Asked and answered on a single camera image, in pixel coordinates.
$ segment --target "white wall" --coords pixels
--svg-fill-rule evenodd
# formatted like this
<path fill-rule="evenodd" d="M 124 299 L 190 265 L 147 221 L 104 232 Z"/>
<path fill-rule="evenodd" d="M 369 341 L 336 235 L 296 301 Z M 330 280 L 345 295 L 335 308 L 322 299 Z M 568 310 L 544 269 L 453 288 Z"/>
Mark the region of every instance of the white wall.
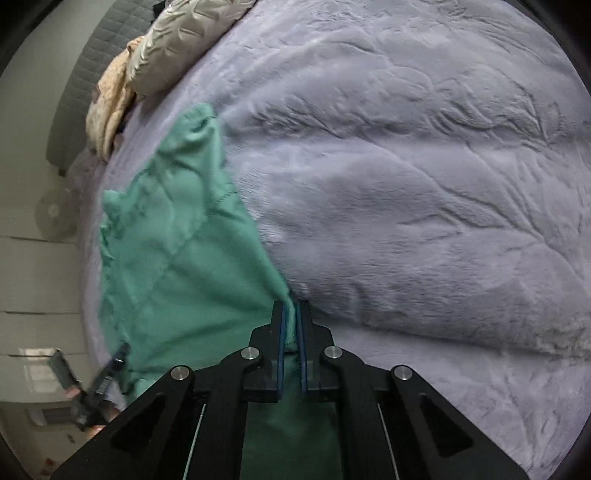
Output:
<path fill-rule="evenodd" d="M 51 121 L 72 68 L 113 0 L 64 0 L 0 76 L 0 235 L 36 231 L 38 198 L 63 184 L 45 160 Z"/>

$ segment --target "wrinkled fabric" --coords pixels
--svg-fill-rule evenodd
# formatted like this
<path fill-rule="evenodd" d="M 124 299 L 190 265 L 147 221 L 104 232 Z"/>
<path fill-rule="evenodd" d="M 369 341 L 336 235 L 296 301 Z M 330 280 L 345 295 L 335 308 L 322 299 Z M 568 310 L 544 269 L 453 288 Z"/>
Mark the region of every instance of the wrinkled fabric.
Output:
<path fill-rule="evenodd" d="M 175 365 L 219 363 L 290 302 L 222 165 L 209 105 L 182 115 L 124 192 L 104 194 L 100 326 L 131 346 L 121 385 L 134 400 Z M 286 339 L 295 344 L 293 312 Z"/>
<path fill-rule="evenodd" d="M 591 100 L 554 39 L 501 0 L 259 0 L 139 106 L 94 189 L 126 188 L 203 101 L 272 261 L 337 342 L 416 367 L 548 478 L 591 410 L 569 357 L 587 354 Z"/>

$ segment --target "metal screw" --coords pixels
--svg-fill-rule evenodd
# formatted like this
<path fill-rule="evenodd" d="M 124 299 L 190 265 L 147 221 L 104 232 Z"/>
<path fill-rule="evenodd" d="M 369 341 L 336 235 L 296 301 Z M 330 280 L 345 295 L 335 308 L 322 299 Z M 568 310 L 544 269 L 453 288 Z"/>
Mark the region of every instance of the metal screw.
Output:
<path fill-rule="evenodd" d="M 184 380 L 185 378 L 187 378 L 189 376 L 190 373 L 191 372 L 189 371 L 189 369 L 187 367 L 185 367 L 184 365 L 179 365 L 178 367 L 174 367 L 172 369 L 172 371 L 170 372 L 170 375 L 175 380 Z"/>
<path fill-rule="evenodd" d="M 412 377 L 413 371 L 410 367 L 407 367 L 406 365 L 398 365 L 394 369 L 394 375 L 396 375 L 396 377 L 400 380 L 408 380 Z"/>
<path fill-rule="evenodd" d="M 324 349 L 324 354 L 328 358 L 339 358 L 343 355 L 343 351 L 337 346 L 328 346 Z"/>
<path fill-rule="evenodd" d="M 255 358 L 258 358 L 261 353 L 258 348 L 247 346 L 242 352 L 240 352 L 240 354 L 242 355 L 242 358 L 246 360 L 254 360 Z"/>

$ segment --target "quilted headboard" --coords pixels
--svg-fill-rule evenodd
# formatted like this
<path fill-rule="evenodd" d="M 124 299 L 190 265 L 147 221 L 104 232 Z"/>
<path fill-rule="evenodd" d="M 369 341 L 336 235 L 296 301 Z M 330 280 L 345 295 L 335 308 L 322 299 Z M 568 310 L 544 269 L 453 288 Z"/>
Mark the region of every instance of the quilted headboard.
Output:
<path fill-rule="evenodd" d="M 116 0 L 86 43 L 61 94 L 47 142 L 47 160 L 64 170 L 86 145 L 92 90 L 127 42 L 146 33 L 157 0 Z"/>

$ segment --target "teal cloth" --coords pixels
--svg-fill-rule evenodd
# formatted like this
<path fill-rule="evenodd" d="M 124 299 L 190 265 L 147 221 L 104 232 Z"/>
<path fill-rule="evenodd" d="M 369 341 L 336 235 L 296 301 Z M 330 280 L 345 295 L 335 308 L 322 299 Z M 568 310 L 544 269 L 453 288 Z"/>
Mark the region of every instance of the teal cloth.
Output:
<path fill-rule="evenodd" d="M 294 349 L 288 287 L 223 163 L 219 123 L 199 105 L 127 191 L 105 192 L 99 318 L 111 352 L 131 345 L 121 380 L 128 401 L 175 365 L 204 368 L 243 348 L 275 300 L 290 306 Z M 249 407 L 245 480 L 340 478 L 334 410 L 305 403 L 296 367 L 290 356 L 282 402 Z"/>

